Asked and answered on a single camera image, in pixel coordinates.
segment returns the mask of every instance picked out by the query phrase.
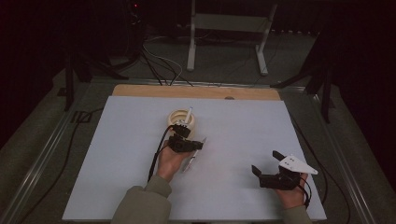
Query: sleeve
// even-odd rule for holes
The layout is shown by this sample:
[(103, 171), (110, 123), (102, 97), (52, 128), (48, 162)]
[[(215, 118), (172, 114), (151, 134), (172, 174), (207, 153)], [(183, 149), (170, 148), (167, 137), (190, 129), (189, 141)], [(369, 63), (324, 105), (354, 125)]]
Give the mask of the sleeve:
[(167, 223), (171, 211), (167, 197), (171, 192), (166, 180), (154, 175), (145, 188), (135, 186), (128, 189), (111, 224)]
[(283, 222), (285, 224), (311, 224), (312, 221), (306, 213), (305, 206), (297, 206), (283, 211)]

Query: wire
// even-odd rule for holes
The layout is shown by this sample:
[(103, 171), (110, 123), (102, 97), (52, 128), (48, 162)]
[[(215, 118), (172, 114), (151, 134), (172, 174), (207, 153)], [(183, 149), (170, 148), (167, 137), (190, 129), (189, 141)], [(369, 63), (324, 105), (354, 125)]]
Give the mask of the wire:
[(308, 196), (308, 193), (306, 192), (305, 188), (303, 188), (303, 186), (301, 186), (301, 185), (297, 186), (297, 187), (299, 187), (299, 189), (302, 189), (304, 191), (304, 194), (306, 196), (304, 205), (305, 205), (305, 208), (307, 208), (309, 206), (309, 204), (311, 203), (312, 189), (311, 189), (311, 186), (309, 186), (309, 184), (306, 182), (306, 180), (304, 180), (301, 177), (300, 177), (300, 179), (302, 179), (309, 188), (309, 196)]
[[(151, 63), (155, 63), (155, 64), (159, 65), (160, 67), (162, 67), (162, 68), (164, 68), (164, 69), (166, 69), (166, 70), (171, 71), (174, 75), (177, 74), (176, 71), (175, 71), (175, 69), (174, 69), (169, 63), (167, 63), (166, 61), (164, 61), (164, 63), (168, 64), (168, 67), (166, 67), (166, 66), (164, 66), (164, 65), (162, 65), (162, 64), (160, 64), (160, 63), (157, 63), (157, 62), (155, 62), (155, 61), (152, 61), (152, 60), (149, 59), (149, 58), (148, 58), (148, 60), (149, 60)], [(190, 86), (193, 87), (193, 85), (192, 85), (186, 78), (184, 78), (184, 77), (182, 77), (182, 76), (180, 76), (180, 78), (181, 78), (183, 81), (187, 82)]]
[[(299, 127), (298, 123), (296, 122), (296, 119), (290, 114), (290, 117), (292, 119), (292, 124), (294, 126), (294, 128), (297, 130), (297, 132), (302, 136), (302, 138), (304, 139), (306, 145), (308, 146), (309, 150), (311, 151), (312, 155), (314, 156), (315, 160), (317, 161), (320, 169), (323, 172), (323, 176), (326, 176), (325, 173), (330, 177), (330, 179), (332, 180), (332, 182), (335, 184), (335, 186), (340, 190), (344, 201), (346, 202), (346, 209), (347, 209), (347, 219), (346, 219), (346, 223), (349, 223), (350, 221), (350, 206), (349, 203), (347, 201), (347, 196), (345, 195), (344, 191), (341, 189), (341, 186), (337, 183), (337, 181), (335, 180), (335, 178), (330, 174), (330, 172), (326, 169), (326, 167), (319, 161), (317, 155), (315, 154), (314, 149), (311, 147), (311, 145), (309, 144), (308, 140), (306, 139), (305, 135), (303, 134), (301, 128)], [(326, 182), (326, 190), (325, 190), (325, 196), (322, 199), (322, 203), (326, 202), (326, 198), (327, 198), (327, 194), (328, 194), (328, 182), (327, 182), (327, 177), (325, 178), (325, 182)]]
[(64, 165), (62, 166), (61, 172), (56, 176), (55, 180), (53, 181), (53, 183), (51, 184), (51, 186), (47, 189), (47, 191), (43, 194), (43, 196), (41, 196), (41, 198), (35, 203), (35, 205), (33, 205), (33, 207), (23, 216), (23, 218), (21, 218), (21, 221), (19, 222), (20, 224), (27, 218), (29, 217), (30, 214), (33, 213), (33, 211), (35, 211), (35, 209), (38, 207), (38, 205), (48, 196), (48, 194), (50, 193), (50, 191), (55, 187), (55, 185), (58, 183), (59, 179), (61, 178), (62, 174), (64, 173), (64, 169), (67, 166), (67, 163), (69, 162), (69, 158), (70, 158), (70, 152), (71, 152), (71, 148), (73, 145), (73, 140), (74, 137), (76, 135), (76, 131), (77, 128), (79, 126), (79, 124), (88, 116), (92, 115), (95, 112), (101, 111), (103, 110), (103, 108), (99, 108), (99, 109), (95, 109), (91, 112), (86, 113), (84, 116), (82, 116), (80, 119), (78, 119), (77, 124), (72, 132), (72, 137), (70, 138), (69, 141), (69, 145), (67, 147), (67, 154), (66, 154), (66, 158), (64, 159)]
[[(261, 28), (265, 23), (266, 23), (266, 21), (263, 21), (263, 22), (257, 27), (256, 31), (255, 31), (255, 32), (252, 32), (252, 34), (249, 35), (247, 39), (251, 39), (251, 38), (260, 30), (260, 28)], [(279, 38), (278, 43), (276, 44), (276, 53), (277, 53), (277, 48), (278, 48), (278, 46), (279, 46), (279, 42), (280, 42), (280, 38)], [(224, 83), (224, 81), (225, 81), (227, 78), (229, 78), (230, 75), (231, 75), (232, 73), (234, 73), (235, 71), (237, 71), (239, 68), (246, 66), (246, 64), (247, 64), (248, 60), (250, 60), (250, 58), (251, 58), (251, 48), (248, 48), (248, 57), (244, 60), (244, 63), (241, 64), (240, 66), (236, 67), (232, 72), (230, 72), (230, 73), (220, 82), (220, 84), (218, 84), (217, 86), (218, 86), (218, 87), (221, 87), (221, 85)]]
[(167, 38), (167, 37), (168, 36), (166, 36), (166, 35), (158, 35), (158, 36), (152, 37), (151, 39), (145, 40), (145, 42), (150, 42), (150, 41), (153, 41), (153, 40), (156, 40), (156, 39)]
[(166, 61), (168, 61), (168, 62), (170, 62), (170, 63), (174, 63), (175, 65), (177, 65), (177, 66), (180, 68), (180, 72), (179, 72), (179, 73), (177, 74), (177, 76), (176, 76), (174, 79), (172, 79), (172, 81), (171, 81), (170, 86), (172, 86), (172, 84), (177, 80), (177, 78), (180, 77), (181, 73), (183, 73), (183, 68), (181, 67), (181, 65), (178, 64), (178, 63), (176, 63), (175, 61), (172, 61), (172, 60), (167, 59), (167, 58), (164, 58), (164, 57), (157, 56), (157, 55), (155, 55), (155, 54), (149, 52), (149, 51), (146, 49), (146, 47), (145, 47), (144, 45), (143, 45), (143, 49), (144, 49), (145, 52), (147, 52), (149, 55), (151, 55), (151, 56), (153, 56), (153, 57), (155, 57), (155, 58), (158, 58), (158, 59), (166, 60)]
[(151, 166), (150, 166), (149, 172), (148, 172), (148, 182), (149, 182), (149, 180), (151, 179), (151, 177), (152, 177), (152, 175), (153, 175), (153, 173), (154, 173), (155, 164), (157, 163), (157, 159), (158, 159), (158, 156), (160, 155), (160, 152), (161, 152), (165, 147), (167, 147), (167, 146), (162, 147), (162, 145), (163, 145), (163, 139), (165, 139), (166, 134), (168, 133), (168, 131), (169, 131), (172, 127), (173, 127), (173, 125), (169, 125), (169, 126), (166, 128), (165, 132), (163, 132), (163, 137), (161, 138), (160, 144), (158, 145), (158, 149), (157, 149), (157, 151), (155, 152), (154, 157), (152, 158), (152, 163), (151, 163)]
[[(264, 71), (268, 67), (268, 65), (271, 64), (272, 60), (275, 58), (281, 40), (282, 40), (282, 36), (278, 39), (278, 41), (276, 43), (275, 53), (271, 56), (271, 59), (265, 64), (265, 67), (262, 69), (262, 71)], [(262, 75), (262, 71), (260, 71), (260, 77), (256, 79), (256, 81), (253, 83), (252, 86), (250, 86), (250, 88), (255, 87), (256, 84), (259, 82), (259, 80), (262, 79), (262, 77), (265, 77), (265, 76)]]
[(136, 53), (134, 56), (129, 56), (128, 61), (124, 63), (118, 63), (111, 65), (109, 68), (115, 70), (116, 72), (122, 72), (137, 63), (137, 59), (140, 57), (139, 53)]
[(324, 182), (325, 182), (325, 191), (324, 191), (324, 196), (323, 199), (321, 200), (321, 203), (325, 203), (326, 199), (327, 199), (327, 195), (328, 195), (328, 190), (329, 190), (329, 182), (325, 173), (325, 167), (323, 166), (323, 164), (319, 161), (317, 154), (315, 153), (315, 151), (313, 150), (313, 148), (311, 147), (311, 145), (309, 144), (308, 140), (305, 138), (305, 135), (303, 134), (303, 131), (301, 130), (300, 126), (298, 125), (296, 119), (294, 118), (294, 116), (290, 115), (291, 117), (291, 121), (292, 121), (292, 125), (293, 127), (297, 130), (297, 132), (301, 135), (301, 137), (304, 139), (306, 145), (308, 146), (308, 149), (311, 151), (312, 155), (315, 158), (315, 161), (318, 163), (319, 168), (321, 170), (321, 172), (323, 173), (323, 178), (324, 178)]
[(165, 84), (167, 85), (166, 79), (164, 77), (162, 77), (160, 74), (157, 73), (155, 68), (150, 64), (149, 59), (146, 57), (146, 54), (144, 52), (142, 52), (142, 56), (146, 60), (148, 68), (151, 70), (152, 75), (154, 75), (155, 78), (157, 78), (157, 80), (160, 83), (160, 85), (161, 86), (163, 85), (163, 83), (161, 82), (161, 78), (164, 79)]
[[(213, 31), (213, 32), (209, 33), (208, 35), (205, 35), (203, 37), (197, 38), (197, 39), (199, 39), (199, 40), (201, 40), (203, 42), (206, 42), (208, 44), (212, 44), (212, 45), (222, 45), (222, 44), (233, 44), (233, 43), (236, 43), (238, 41), (247, 40), (247, 39), (249, 39), (249, 38), (251, 38), (253, 36), (253, 35), (244, 35), (242, 37), (232, 39), (231, 37), (225, 36), (222, 32), (214, 31), (214, 30), (211, 30), (211, 31)], [(215, 40), (207, 39), (211, 35), (213, 35), (216, 39)], [(231, 39), (231, 40), (230, 41), (223, 41), (222, 40), (223, 38)]]

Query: white table surface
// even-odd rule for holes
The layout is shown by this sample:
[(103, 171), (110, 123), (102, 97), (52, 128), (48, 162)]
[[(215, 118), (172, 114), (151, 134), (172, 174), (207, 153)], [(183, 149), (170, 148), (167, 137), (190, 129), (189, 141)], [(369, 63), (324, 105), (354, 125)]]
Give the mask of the white table surface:
[[(110, 96), (64, 211), (65, 220), (110, 220), (131, 186), (147, 182), (166, 118), (193, 107), (194, 140), (207, 137), (192, 168), (177, 173), (170, 220), (259, 221), (281, 219), (279, 199), (261, 189), (251, 164), (278, 172), (277, 150), (305, 161), (282, 101)], [(311, 176), (308, 215), (326, 219)]]

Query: hand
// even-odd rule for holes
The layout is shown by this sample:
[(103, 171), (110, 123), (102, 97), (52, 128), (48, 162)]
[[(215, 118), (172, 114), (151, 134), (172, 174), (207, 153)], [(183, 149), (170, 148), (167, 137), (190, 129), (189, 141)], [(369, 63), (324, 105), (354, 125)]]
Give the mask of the hand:
[[(301, 174), (301, 187), (304, 187), (307, 178), (308, 174)], [(285, 209), (304, 205), (304, 192), (298, 187), (292, 190), (275, 189), (275, 192)]]
[(171, 182), (174, 174), (180, 168), (181, 163), (184, 159), (188, 158), (191, 155), (191, 152), (180, 152), (177, 153), (170, 147), (165, 147), (159, 156), (158, 176), (165, 179), (168, 183)]

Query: black cable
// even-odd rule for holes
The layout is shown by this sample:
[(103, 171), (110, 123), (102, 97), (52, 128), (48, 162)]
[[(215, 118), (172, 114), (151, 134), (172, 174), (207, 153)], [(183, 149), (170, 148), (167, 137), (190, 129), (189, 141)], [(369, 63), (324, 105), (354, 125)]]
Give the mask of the black cable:
[[(332, 182), (335, 184), (335, 186), (340, 190), (344, 201), (346, 202), (346, 209), (347, 209), (347, 219), (346, 219), (346, 223), (349, 223), (350, 221), (350, 207), (349, 207), (349, 203), (347, 201), (347, 196), (345, 195), (344, 191), (341, 189), (341, 186), (337, 183), (337, 181), (335, 180), (335, 178), (330, 174), (330, 172), (326, 169), (326, 167), (318, 160), (317, 155), (315, 154), (314, 149), (311, 147), (311, 145), (309, 144), (308, 140), (306, 139), (306, 137), (304, 136), (301, 128), (298, 126), (298, 123), (296, 122), (295, 118), (290, 115), (291, 119), (292, 119), (292, 123), (294, 128), (296, 128), (296, 130), (300, 133), (300, 135), (302, 136), (302, 138), (304, 139), (306, 145), (308, 146), (309, 150), (311, 151), (312, 155), (314, 155), (315, 160), (317, 161), (320, 169), (322, 171), (324, 171), (332, 180)], [(328, 188), (328, 183), (327, 183), (327, 179), (326, 179), (326, 191), (325, 191), (325, 196), (327, 197), (327, 188)]]
[(35, 203), (35, 205), (33, 205), (33, 207), (23, 216), (23, 218), (21, 218), (21, 221), (19, 222), (20, 224), (27, 218), (29, 217), (30, 214), (32, 214), (32, 212), (37, 208), (37, 206), (47, 197), (47, 195), (50, 193), (50, 191), (55, 187), (55, 185), (58, 183), (59, 179), (61, 178), (62, 174), (64, 173), (64, 169), (67, 166), (67, 163), (69, 161), (70, 158), (70, 152), (71, 152), (71, 148), (73, 145), (73, 140), (77, 131), (77, 128), (79, 126), (79, 124), (88, 116), (92, 115), (95, 112), (101, 111), (103, 110), (103, 108), (99, 108), (99, 109), (95, 109), (91, 112), (86, 113), (84, 116), (82, 116), (80, 119), (77, 120), (77, 124), (72, 132), (72, 137), (70, 138), (69, 141), (69, 145), (67, 147), (67, 154), (66, 154), (66, 158), (64, 159), (64, 165), (62, 166), (61, 172), (56, 176), (54, 182), (51, 184), (51, 186), (47, 189), (47, 191), (43, 194), (43, 196), (41, 196), (41, 198)]
[[(208, 39), (211, 35), (213, 35), (216, 39), (215, 40)], [(219, 39), (219, 37), (217, 35), (214, 34), (214, 32), (210, 32), (201, 38), (196, 38), (195, 44), (197, 46), (217, 45), (220, 43), (220, 41), (221, 40)]]
[(154, 75), (154, 76), (157, 78), (158, 82), (159, 82), (160, 85), (162, 86), (163, 83), (161, 82), (161, 79), (160, 79), (161, 76), (157, 73), (157, 71), (154, 69), (154, 67), (150, 64), (149, 59), (147, 58), (146, 54), (145, 54), (143, 51), (141, 52), (141, 55), (142, 55), (143, 58), (146, 60), (146, 62), (147, 62), (147, 64), (148, 64), (148, 68), (151, 70), (152, 75)]
[[(217, 35), (219, 37), (219, 44), (233, 44), (238, 41), (247, 40), (248, 38), (251, 38), (253, 36), (252, 34), (246, 34), (239, 38), (231, 38), (231, 37), (225, 36), (224, 34), (222, 34), (222, 32), (214, 33), (213, 35)], [(231, 39), (231, 40), (230, 41), (222, 41), (221, 40), (222, 37), (225, 39)]]
[[(176, 81), (176, 79), (177, 79), (178, 77), (181, 76), (181, 73), (183, 72), (183, 68), (181, 67), (181, 65), (178, 64), (178, 63), (176, 63), (176, 62), (174, 62), (174, 61), (172, 61), (172, 60), (165, 59), (165, 58), (163, 58), (163, 57), (157, 56), (157, 55), (155, 55), (155, 54), (149, 52), (144, 46), (143, 46), (143, 49), (144, 49), (145, 52), (147, 52), (150, 56), (152, 56), (152, 57), (154, 57), (154, 58), (157, 58), (157, 59), (160, 59), (161, 61), (165, 62), (165, 63), (171, 68), (171, 71), (174, 72), (174, 78), (172, 79), (172, 81), (171, 81), (171, 83), (169, 84), (169, 86), (172, 86), (172, 84)], [(167, 63), (166, 61), (169, 61), (169, 62), (172, 62), (172, 63), (174, 63), (174, 64), (177, 64), (177, 65), (180, 67), (180, 72), (179, 72), (178, 74), (176, 74), (175, 69), (174, 69), (169, 63)]]
[(305, 205), (305, 209), (306, 208), (308, 208), (308, 206), (309, 206), (309, 203), (310, 203), (310, 195), (308, 195), (308, 192), (306, 192), (306, 190), (301, 186), (301, 185), (297, 185), (297, 187), (300, 189), (300, 190), (302, 190), (303, 191), (303, 193), (305, 194), (305, 202), (304, 202), (304, 205)]
[[(175, 69), (174, 69), (167, 61), (163, 60), (163, 62), (164, 62), (164, 63), (167, 63), (171, 68), (166, 67), (166, 66), (164, 66), (164, 65), (162, 65), (162, 64), (160, 64), (160, 63), (157, 63), (157, 62), (151, 60), (150, 58), (148, 58), (148, 60), (149, 60), (151, 63), (155, 63), (155, 64), (159, 65), (160, 67), (162, 67), (162, 68), (164, 68), (164, 69), (166, 69), (166, 70), (169, 70), (169, 71), (173, 72), (173, 73), (174, 73), (174, 77), (176, 76), (177, 72), (175, 71)], [(183, 79), (185, 82), (187, 82), (190, 86), (193, 87), (193, 85), (192, 85), (186, 78), (184, 78), (184, 77), (182, 77), (182, 76), (179, 76), (179, 77), (180, 77), (181, 79)]]
[(312, 198), (312, 189), (311, 189), (311, 186), (309, 186), (309, 184), (308, 184), (308, 182), (306, 182), (306, 180), (304, 180), (304, 179), (302, 179), (304, 182), (305, 182), (305, 184), (308, 186), (308, 188), (309, 188), (309, 200), (311, 200), (311, 198)]
[(132, 66), (134, 66), (137, 63), (137, 59), (140, 57), (139, 53), (136, 53), (136, 55), (134, 57), (128, 57), (128, 61), (124, 62), (124, 63), (118, 63), (118, 64), (114, 64), (111, 65), (110, 68), (117, 71), (117, 72), (121, 72), (125, 69), (128, 69)]
[(227, 75), (227, 76), (220, 82), (220, 84), (218, 84), (217, 86), (218, 86), (218, 87), (221, 87), (222, 84), (224, 84), (225, 80), (226, 80), (227, 78), (229, 78), (230, 75), (231, 75), (232, 73), (236, 72), (236, 71), (237, 71), (238, 69), (240, 69), (241, 67), (245, 67), (245, 66), (247, 65), (248, 60), (250, 60), (250, 59), (251, 59), (251, 48), (248, 49), (248, 56), (247, 56), (247, 58), (244, 60), (244, 63), (241, 64), (241, 65), (239, 65), (239, 66), (237, 66), (233, 71), (231, 71), (230, 73), (228, 73), (228, 75)]
[(152, 158), (152, 163), (151, 163), (151, 166), (150, 166), (149, 172), (148, 172), (148, 182), (149, 182), (149, 180), (151, 179), (151, 177), (152, 177), (152, 175), (153, 175), (153, 173), (154, 173), (155, 164), (157, 163), (157, 159), (158, 159), (158, 156), (160, 155), (160, 152), (166, 147), (166, 146), (162, 147), (162, 145), (163, 145), (163, 139), (165, 138), (166, 134), (168, 133), (168, 131), (169, 131), (172, 127), (173, 127), (173, 125), (169, 125), (169, 126), (166, 128), (165, 132), (163, 132), (163, 137), (161, 138), (161, 142), (160, 142), (160, 144), (158, 145), (158, 149), (157, 149), (157, 151), (155, 152), (154, 157)]
[(297, 132), (300, 134), (300, 136), (304, 139), (306, 145), (308, 146), (308, 149), (311, 151), (312, 155), (315, 158), (315, 161), (318, 163), (319, 168), (320, 168), (321, 172), (323, 173), (323, 179), (324, 179), (324, 182), (325, 182), (325, 191), (324, 191), (324, 195), (323, 195), (323, 199), (321, 200), (321, 203), (325, 203), (326, 199), (327, 199), (328, 192), (329, 192), (329, 182), (328, 182), (328, 179), (327, 179), (327, 176), (326, 176), (326, 172), (324, 171), (325, 167), (319, 161), (319, 158), (318, 158), (317, 154), (315, 153), (314, 149), (309, 144), (308, 140), (306, 139), (305, 135), (303, 134), (303, 131), (301, 130), (301, 128), (298, 125), (298, 123), (297, 123), (296, 119), (294, 118), (294, 116), (290, 115), (290, 117), (291, 117), (291, 121), (292, 121), (293, 127), (297, 130)]

